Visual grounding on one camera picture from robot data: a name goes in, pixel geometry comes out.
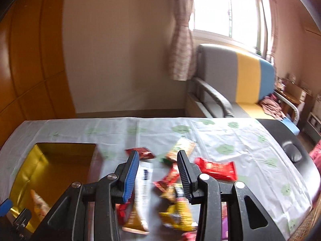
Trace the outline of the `sesame stick squirrel packet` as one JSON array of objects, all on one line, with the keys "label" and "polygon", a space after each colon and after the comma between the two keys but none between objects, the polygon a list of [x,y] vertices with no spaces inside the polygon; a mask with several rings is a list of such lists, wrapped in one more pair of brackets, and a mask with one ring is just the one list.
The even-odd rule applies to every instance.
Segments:
[{"label": "sesame stick squirrel packet", "polygon": [[35,190],[31,189],[30,194],[34,204],[34,212],[39,220],[42,221],[51,208]]}]

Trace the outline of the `dark red wrapper packet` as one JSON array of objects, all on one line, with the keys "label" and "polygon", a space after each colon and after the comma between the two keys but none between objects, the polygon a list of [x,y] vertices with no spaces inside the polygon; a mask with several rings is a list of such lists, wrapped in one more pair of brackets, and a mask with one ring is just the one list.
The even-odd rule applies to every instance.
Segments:
[{"label": "dark red wrapper packet", "polygon": [[125,152],[130,155],[132,152],[137,151],[139,153],[140,160],[154,159],[156,156],[146,147],[135,147],[131,149],[125,149]]}]

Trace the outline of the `dark red gold candy packet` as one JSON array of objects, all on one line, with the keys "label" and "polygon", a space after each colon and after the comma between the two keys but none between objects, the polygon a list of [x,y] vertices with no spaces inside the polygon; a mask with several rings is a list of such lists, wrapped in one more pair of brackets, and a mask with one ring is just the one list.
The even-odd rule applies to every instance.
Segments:
[{"label": "dark red gold candy packet", "polygon": [[176,183],[180,176],[179,168],[177,164],[173,164],[168,174],[161,180],[153,182],[156,188],[161,192],[166,192],[169,186]]}]

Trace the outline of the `yellow green snack packet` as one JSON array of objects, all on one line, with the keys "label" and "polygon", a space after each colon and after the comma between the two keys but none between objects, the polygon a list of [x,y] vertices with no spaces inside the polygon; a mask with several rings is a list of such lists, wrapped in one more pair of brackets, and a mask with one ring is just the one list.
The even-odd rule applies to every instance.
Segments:
[{"label": "yellow green snack packet", "polygon": [[193,219],[182,184],[175,183],[169,186],[160,197],[170,203],[165,212],[159,212],[159,217],[165,227],[184,232],[197,229],[197,222]]}]

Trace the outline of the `red patterned white-edge packet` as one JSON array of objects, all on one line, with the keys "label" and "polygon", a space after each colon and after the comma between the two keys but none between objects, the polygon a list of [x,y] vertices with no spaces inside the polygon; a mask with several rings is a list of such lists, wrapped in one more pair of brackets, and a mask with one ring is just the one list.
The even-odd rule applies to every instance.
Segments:
[{"label": "red patterned white-edge packet", "polygon": [[[227,203],[222,202],[221,203],[221,218],[228,218],[228,209],[227,209]],[[191,232],[186,232],[182,234],[181,240],[196,240],[196,233],[197,231],[191,231]]]}]

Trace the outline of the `light blue cloud-print tablecloth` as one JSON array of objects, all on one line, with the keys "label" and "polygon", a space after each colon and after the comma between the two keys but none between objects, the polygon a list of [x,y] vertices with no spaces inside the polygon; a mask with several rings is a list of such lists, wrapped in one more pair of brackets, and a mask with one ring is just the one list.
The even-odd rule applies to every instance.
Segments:
[{"label": "light blue cloud-print tablecloth", "polygon": [[1,149],[1,198],[35,143],[94,143],[103,155],[101,176],[126,160],[125,149],[146,147],[154,181],[169,171],[164,156],[182,138],[196,143],[190,159],[232,161],[239,179],[253,192],[288,239],[312,208],[312,194],[282,147],[255,119],[114,118],[25,121]]}]

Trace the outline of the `cracker packet green yellow label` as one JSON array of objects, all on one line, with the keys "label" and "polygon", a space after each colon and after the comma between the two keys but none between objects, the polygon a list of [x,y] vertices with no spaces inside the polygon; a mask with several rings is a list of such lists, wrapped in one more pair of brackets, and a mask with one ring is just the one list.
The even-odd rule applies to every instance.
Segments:
[{"label": "cracker packet green yellow label", "polygon": [[179,151],[184,151],[189,157],[196,146],[196,142],[186,138],[180,137],[176,144],[170,149],[170,151],[162,158],[162,162],[165,164],[172,164],[177,162],[177,154]]}]

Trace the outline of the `white long sachet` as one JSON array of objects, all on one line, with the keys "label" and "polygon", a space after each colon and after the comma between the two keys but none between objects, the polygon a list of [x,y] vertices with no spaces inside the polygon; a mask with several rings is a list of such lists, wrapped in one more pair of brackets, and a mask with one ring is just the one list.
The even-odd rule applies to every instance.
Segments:
[{"label": "white long sachet", "polygon": [[153,165],[139,162],[134,186],[134,201],[131,214],[122,230],[130,233],[148,235],[148,211],[151,199]]}]

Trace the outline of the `maroon gold gift box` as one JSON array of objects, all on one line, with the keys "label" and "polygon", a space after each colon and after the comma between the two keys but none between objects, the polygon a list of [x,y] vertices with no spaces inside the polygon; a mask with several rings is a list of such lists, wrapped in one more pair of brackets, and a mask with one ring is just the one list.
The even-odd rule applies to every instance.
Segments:
[{"label": "maroon gold gift box", "polygon": [[31,211],[27,230],[34,232],[40,219],[34,212],[31,190],[52,207],[71,183],[99,180],[103,157],[96,144],[37,143],[27,154],[13,182],[9,199],[16,218],[24,208]]}]

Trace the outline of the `black padded massage table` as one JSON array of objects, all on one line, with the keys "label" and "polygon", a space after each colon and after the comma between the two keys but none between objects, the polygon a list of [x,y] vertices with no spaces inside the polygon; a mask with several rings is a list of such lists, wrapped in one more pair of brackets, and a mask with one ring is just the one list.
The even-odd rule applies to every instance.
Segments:
[{"label": "black padded massage table", "polygon": [[278,120],[257,119],[278,142],[303,177],[307,191],[315,203],[319,196],[320,174],[299,139]]}]

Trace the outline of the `pink cloth on sofa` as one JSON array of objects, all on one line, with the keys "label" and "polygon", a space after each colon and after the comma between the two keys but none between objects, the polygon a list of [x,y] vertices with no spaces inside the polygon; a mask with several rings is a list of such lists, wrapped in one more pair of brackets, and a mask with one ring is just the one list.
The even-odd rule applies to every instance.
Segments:
[{"label": "pink cloth on sofa", "polygon": [[276,120],[281,121],[286,117],[282,111],[282,108],[277,102],[276,96],[273,94],[265,96],[259,101],[258,104],[261,106],[265,114],[273,117]]}]

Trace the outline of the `grey yellow blue sofa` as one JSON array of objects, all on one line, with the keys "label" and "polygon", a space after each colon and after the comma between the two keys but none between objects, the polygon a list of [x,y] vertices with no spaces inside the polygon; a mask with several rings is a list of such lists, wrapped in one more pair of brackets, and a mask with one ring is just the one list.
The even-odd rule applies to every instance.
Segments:
[{"label": "grey yellow blue sofa", "polygon": [[[265,96],[274,95],[276,71],[271,63],[254,54],[214,44],[199,45],[196,56],[197,70],[187,93],[186,116],[276,120],[258,104]],[[299,134],[297,120],[292,122],[286,116],[280,122],[294,135]]]}]

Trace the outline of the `wooden side table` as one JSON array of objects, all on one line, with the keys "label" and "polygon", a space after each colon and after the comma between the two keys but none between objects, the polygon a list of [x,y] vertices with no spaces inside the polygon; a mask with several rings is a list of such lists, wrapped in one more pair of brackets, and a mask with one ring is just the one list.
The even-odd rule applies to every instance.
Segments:
[{"label": "wooden side table", "polygon": [[280,103],[283,113],[292,121],[299,120],[299,111],[295,111],[293,106],[298,108],[300,105],[300,100],[298,100],[293,95],[280,91],[278,89],[274,90],[274,95],[277,97],[278,102]]}]

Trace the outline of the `pink checked curtain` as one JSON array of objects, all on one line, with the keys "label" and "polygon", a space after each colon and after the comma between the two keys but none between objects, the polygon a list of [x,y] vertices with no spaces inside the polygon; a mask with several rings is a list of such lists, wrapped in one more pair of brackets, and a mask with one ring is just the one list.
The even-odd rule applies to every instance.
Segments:
[{"label": "pink checked curtain", "polygon": [[174,0],[175,28],[169,53],[169,76],[175,81],[187,81],[196,71],[196,53],[189,21],[194,0]]}]

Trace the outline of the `right pink curtain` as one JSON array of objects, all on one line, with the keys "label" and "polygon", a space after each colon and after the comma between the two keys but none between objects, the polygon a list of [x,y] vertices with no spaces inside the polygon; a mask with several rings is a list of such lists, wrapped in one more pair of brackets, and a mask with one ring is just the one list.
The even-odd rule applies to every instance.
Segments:
[{"label": "right pink curtain", "polygon": [[267,30],[265,59],[275,65],[275,54],[278,42],[278,15],[276,0],[261,0]]}]

